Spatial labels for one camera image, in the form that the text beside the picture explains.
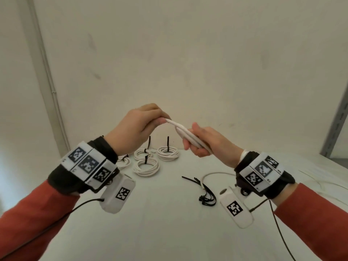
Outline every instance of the red sleeve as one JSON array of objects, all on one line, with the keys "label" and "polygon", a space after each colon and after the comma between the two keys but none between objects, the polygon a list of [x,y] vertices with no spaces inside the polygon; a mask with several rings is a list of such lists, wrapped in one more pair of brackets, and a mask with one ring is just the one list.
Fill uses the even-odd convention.
[{"label": "red sleeve", "polygon": [[348,260],[348,213],[303,184],[275,214],[323,261]]},{"label": "red sleeve", "polygon": [[[0,259],[71,211],[78,199],[77,196],[60,194],[47,181],[34,189],[0,218]],[[39,260],[49,242],[59,232],[65,221],[63,220],[5,260]]]}]

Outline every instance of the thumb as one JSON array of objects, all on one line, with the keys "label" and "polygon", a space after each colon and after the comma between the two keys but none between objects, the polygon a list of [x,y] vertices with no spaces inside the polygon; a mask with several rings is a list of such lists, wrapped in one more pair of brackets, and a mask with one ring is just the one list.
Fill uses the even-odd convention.
[{"label": "thumb", "polygon": [[157,126],[162,125],[166,122],[166,119],[163,117],[154,119],[145,126],[141,134],[143,134],[147,138],[151,135],[151,133],[156,129]]},{"label": "thumb", "polygon": [[193,133],[199,137],[199,139],[206,141],[207,143],[210,140],[210,133],[204,128],[200,127],[197,123],[192,124]]}]

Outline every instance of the hand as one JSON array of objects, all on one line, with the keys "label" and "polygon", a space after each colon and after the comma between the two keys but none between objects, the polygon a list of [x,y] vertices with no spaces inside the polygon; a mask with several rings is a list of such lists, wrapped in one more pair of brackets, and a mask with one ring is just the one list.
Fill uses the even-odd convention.
[{"label": "hand", "polygon": [[150,103],[130,110],[104,139],[118,156],[136,151],[150,136],[154,129],[166,123],[169,115],[156,104]]},{"label": "hand", "polygon": [[[226,166],[235,168],[238,165],[243,149],[231,143],[218,131],[211,127],[201,128],[197,123],[193,123],[192,129],[189,129],[189,131],[205,142],[213,151],[213,154]],[[182,142],[185,150],[191,149],[200,158],[210,155],[208,150],[195,147],[187,139],[183,139]]]}]

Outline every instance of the left hand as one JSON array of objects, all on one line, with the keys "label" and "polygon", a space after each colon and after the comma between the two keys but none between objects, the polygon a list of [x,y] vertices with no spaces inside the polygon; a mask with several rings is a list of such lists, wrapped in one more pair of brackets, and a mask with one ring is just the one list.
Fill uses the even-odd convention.
[{"label": "left hand", "polygon": [[133,153],[150,136],[154,129],[166,123],[169,115],[156,104],[150,103],[130,110],[104,139],[118,156]]}]

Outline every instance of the white table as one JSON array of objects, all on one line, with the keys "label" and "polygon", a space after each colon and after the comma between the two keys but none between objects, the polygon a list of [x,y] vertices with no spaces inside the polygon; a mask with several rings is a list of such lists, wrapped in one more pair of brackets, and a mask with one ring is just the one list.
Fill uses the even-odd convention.
[{"label": "white table", "polygon": [[[313,170],[312,162],[348,179],[347,169],[320,155],[305,158],[270,154],[299,182],[310,177],[296,169]],[[149,178],[132,173],[133,165],[132,158],[131,166],[123,172],[136,180],[136,187],[121,212],[106,213],[98,202],[83,206],[70,216],[41,260],[291,260],[267,203],[253,212],[255,222],[247,229],[238,228],[220,203],[214,207],[200,204],[198,197],[204,194],[203,190],[181,176],[200,178],[209,172],[233,171],[214,156],[200,159],[191,152],[180,151],[176,161],[160,161],[159,172]],[[218,196],[222,189],[235,184],[235,178],[214,174],[205,179],[205,184]],[[341,191],[343,197],[348,194]],[[87,192],[77,204],[100,195]],[[262,199],[252,195],[246,205],[251,208]],[[279,223],[297,261],[319,260],[289,228]]]}]

